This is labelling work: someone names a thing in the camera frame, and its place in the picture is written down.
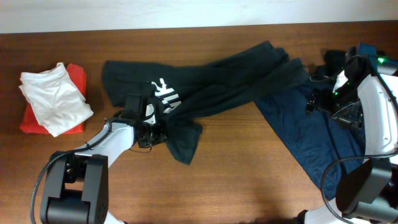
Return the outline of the dark green Nike t-shirt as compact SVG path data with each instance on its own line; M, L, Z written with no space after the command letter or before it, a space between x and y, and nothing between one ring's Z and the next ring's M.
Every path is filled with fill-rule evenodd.
M108 60L102 70L112 105L124 107L132 95L146 97L146 118L158 116L168 149L186 165L195 155L203 129L195 118L245 105L308 78L300 59L291 59L268 41L202 66Z

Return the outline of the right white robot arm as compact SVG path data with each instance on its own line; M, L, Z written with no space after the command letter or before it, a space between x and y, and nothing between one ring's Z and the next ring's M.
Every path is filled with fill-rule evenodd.
M364 130L362 164L343 177L334 199L302 212L302 223L397 223L397 60L359 43L346 52L333 89L314 89L306 112L326 111L344 128Z

